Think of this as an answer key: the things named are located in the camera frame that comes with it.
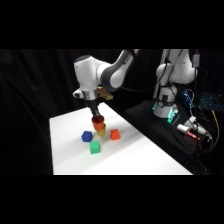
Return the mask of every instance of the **red cube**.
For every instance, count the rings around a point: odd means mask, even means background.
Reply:
[[[118,129],[111,130],[110,137],[111,137],[112,141],[120,139],[120,133],[119,133]]]

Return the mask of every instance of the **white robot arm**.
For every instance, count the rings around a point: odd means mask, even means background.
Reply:
[[[83,98],[95,118],[99,117],[98,111],[98,86],[114,92],[122,87],[128,70],[140,49],[127,49],[122,51],[114,64],[99,61],[90,55],[82,56],[75,61],[75,73],[80,84],[80,89],[73,93],[75,98]]]
[[[154,92],[154,98],[157,99],[154,115],[169,118],[170,111],[175,107],[177,94],[173,83],[189,84],[195,79],[195,69],[189,57],[189,49],[165,49],[161,65],[157,69],[157,78],[160,82]]]

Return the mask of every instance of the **tabletop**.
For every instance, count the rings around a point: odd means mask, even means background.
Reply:
[[[191,175],[105,103],[99,111],[107,129],[103,138],[93,128],[89,108],[50,119],[54,175]],[[111,140],[114,129],[120,140]],[[81,138],[84,131],[100,142],[100,153],[90,153],[90,143]]]

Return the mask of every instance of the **cable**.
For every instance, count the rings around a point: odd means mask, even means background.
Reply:
[[[212,113],[213,113],[213,116],[214,116],[214,118],[215,118],[215,122],[216,122],[216,125],[217,125],[218,135],[217,135],[217,139],[216,139],[216,142],[215,142],[214,146],[210,149],[210,151],[208,151],[208,153],[211,153],[212,150],[216,147],[216,145],[217,145],[217,143],[218,143],[218,141],[219,141],[219,137],[220,137],[219,123],[218,123],[218,120],[217,120],[217,118],[216,118],[215,112],[212,111]]]
[[[198,109],[202,112],[202,116],[204,117],[205,121],[206,121],[206,124],[208,125],[208,128],[209,128],[209,132],[212,132],[212,128],[210,126],[210,124],[208,123],[208,121],[206,120],[206,116],[203,112],[203,110],[201,109],[201,107],[199,106]]]
[[[196,68],[194,71],[194,92],[195,92],[195,117],[196,117],[196,121],[198,121],[197,69]]]
[[[169,57],[170,57],[170,52],[171,52],[171,49],[170,49],[168,57],[167,57],[167,62],[166,62],[166,66],[165,66],[165,69],[163,71],[163,74],[162,74],[162,76],[160,77],[160,79],[157,81],[157,83],[155,85],[153,85],[150,88],[145,89],[145,90],[134,90],[134,89],[128,89],[128,88],[125,88],[125,87],[121,87],[121,89],[124,89],[124,90],[127,90],[127,91],[131,91],[131,92],[142,93],[142,92],[148,92],[149,90],[155,88],[155,86],[160,83],[160,81],[162,80],[163,76],[165,75],[167,64],[168,64],[168,60],[169,60]]]

